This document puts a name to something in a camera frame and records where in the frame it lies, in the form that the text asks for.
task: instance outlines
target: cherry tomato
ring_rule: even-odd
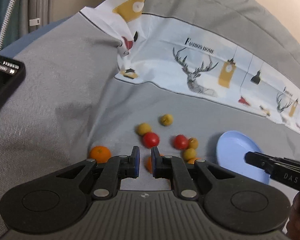
[[[142,138],[143,145],[147,148],[158,146],[160,139],[154,132],[147,132]]]
[[[188,139],[182,134],[177,135],[173,141],[173,146],[178,150],[184,150],[188,147],[188,145]]]

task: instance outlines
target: blue plate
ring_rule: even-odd
[[[245,163],[247,152],[261,152],[248,136],[238,131],[228,131],[220,136],[217,143],[217,160],[221,167],[248,178],[269,184],[269,175],[264,170]]]

